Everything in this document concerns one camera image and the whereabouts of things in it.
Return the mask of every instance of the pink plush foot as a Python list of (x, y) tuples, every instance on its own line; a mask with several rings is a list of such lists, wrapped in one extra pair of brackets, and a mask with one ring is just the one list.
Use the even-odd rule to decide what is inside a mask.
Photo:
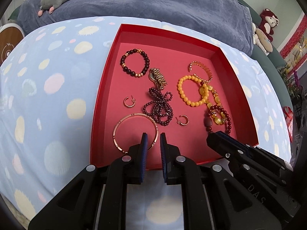
[(51, 8), (49, 9), (49, 14), (52, 14), (53, 11), (54, 11), (54, 7), (51, 7)]

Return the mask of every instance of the red box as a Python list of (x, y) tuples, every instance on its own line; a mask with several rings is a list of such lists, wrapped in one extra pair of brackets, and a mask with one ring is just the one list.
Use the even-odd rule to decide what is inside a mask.
[[(163, 73), (168, 85), (162, 93), (169, 91), (173, 94), (169, 104), (173, 109), (174, 118), (168, 126), (158, 125), (158, 128), (159, 133), (165, 132), (168, 143), (179, 147), (182, 155), (193, 159), (197, 164), (221, 158), (206, 143), (208, 134), (203, 119), (208, 110), (207, 106), (205, 104), (198, 107), (186, 105), (177, 90), (179, 78), (185, 75), (196, 73), (203, 79), (208, 78), (205, 71), (198, 66), (192, 66), (192, 72), (188, 72), (188, 66), (192, 61), (200, 61), (211, 70), (213, 80), (210, 85), (218, 92), (223, 107), (231, 117), (230, 135), (251, 146), (258, 144), (254, 120), (243, 89), (219, 47), (164, 29), (122, 24), (106, 60), (99, 86), (92, 126), (91, 164), (98, 167), (106, 166), (122, 156), (122, 152), (113, 142), (115, 125), (128, 114), (142, 113), (143, 106), (152, 100), (148, 89), (154, 87), (154, 84), (148, 78), (149, 71), (145, 76), (135, 78), (123, 72), (120, 65), (121, 56), (134, 48), (145, 51), (150, 59), (150, 68), (159, 68)], [(128, 56), (125, 63), (136, 73), (140, 73), (145, 65), (138, 53)], [(182, 87), (189, 100), (201, 99), (199, 84), (186, 80)], [(136, 99), (136, 105), (128, 109), (124, 107), (123, 100), (129, 96), (127, 103), (131, 103), (131, 95)], [(212, 94), (210, 93), (209, 96), (213, 103)], [(189, 118), (190, 122), (187, 126), (177, 124), (175, 117), (182, 114)], [(225, 126), (214, 123), (212, 130), (225, 131)], [(116, 131), (116, 141), (123, 150), (128, 151), (130, 146), (140, 143), (143, 132), (148, 134), (150, 145), (155, 137), (154, 126), (146, 118), (132, 117), (119, 126)], [(161, 168), (158, 138), (157, 143), (148, 151), (147, 169)]]

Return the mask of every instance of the rose gold bangle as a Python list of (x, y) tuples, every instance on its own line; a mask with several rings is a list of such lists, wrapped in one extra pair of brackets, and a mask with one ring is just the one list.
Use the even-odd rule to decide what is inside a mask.
[(204, 69), (204, 70), (206, 71), (206, 73), (207, 73), (208, 76), (209, 76), (209, 80), (204, 80), (204, 79), (198, 77), (195, 73), (193, 73), (193, 75), (194, 75), (196, 78), (201, 79), (201, 81), (202, 81), (204, 84), (208, 84), (209, 82), (212, 81), (212, 73), (211, 73), (210, 69), (209, 69), (208, 67), (206, 67), (203, 63), (201, 63), (201, 62), (199, 62), (199, 61), (193, 61), (193, 62), (191, 62), (191, 64), (190, 64), (189, 67), (188, 67), (189, 72), (192, 71), (192, 65), (196, 65), (196, 66), (201, 67), (202, 69)]
[(125, 151), (125, 150), (122, 150), (122, 149), (118, 146), (118, 144), (117, 144), (117, 142), (116, 142), (116, 139), (115, 139), (115, 132), (116, 132), (117, 127), (122, 123), (122, 121), (124, 121), (125, 119), (127, 119), (127, 118), (129, 118), (129, 117), (136, 117), (136, 116), (148, 118), (148, 119), (153, 123), (153, 125), (154, 125), (155, 128), (156, 128), (156, 137), (155, 137), (155, 139), (154, 139), (152, 145), (151, 145), (147, 150), (150, 150), (150, 149), (155, 145), (156, 141), (158, 140), (158, 135), (159, 135), (158, 126), (157, 126), (156, 122), (155, 122), (150, 116), (147, 116), (146, 114), (143, 114), (143, 113), (133, 113), (133, 114), (129, 114), (129, 115), (123, 117), (123, 118), (117, 123), (117, 125), (115, 126), (114, 131), (113, 131), (113, 141), (114, 141), (114, 144), (115, 144), (115, 146), (116, 146), (122, 153), (124, 153), (124, 154), (128, 154), (128, 152)]

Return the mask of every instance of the earring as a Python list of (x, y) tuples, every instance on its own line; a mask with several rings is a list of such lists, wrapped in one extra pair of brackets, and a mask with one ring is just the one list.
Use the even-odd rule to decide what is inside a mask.
[(177, 124), (179, 124), (179, 125), (181, 125), (181, 126), (186, 126), (188, 123), (189, 123), (189, 119), (188, 119), (188, 117), (186, 116), (186, 115), (180, 115), (179, 117), (184, 117), (185, 119), (186, 119), (186, 123), (182, 123), (177, 117), (176, 117), (176, 119), (177, 119)]
[(127, 100), (129, 97), (127, 97), (127, 98), (124, 99), (124, 106), (127, 107), (127, 108), (132, 108), (132, 107), (135, 106), (135, 98), (134, 98), (132, 95), (131, 95), (131, 97), (132, 97), (132, 100), (131, 100), (131, 101), (133, 102), (133, 105), (127, 105), (127, 104), (126, 104), (126, 100)]

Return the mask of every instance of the brown oval bead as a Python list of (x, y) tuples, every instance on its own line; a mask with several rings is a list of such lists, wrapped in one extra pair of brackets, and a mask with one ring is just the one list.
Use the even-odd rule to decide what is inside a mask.
[(205, 117), (204, 118), (204, 125), (205, 125), (205, 127), (212, 126), (212, 119), (210, 117)]

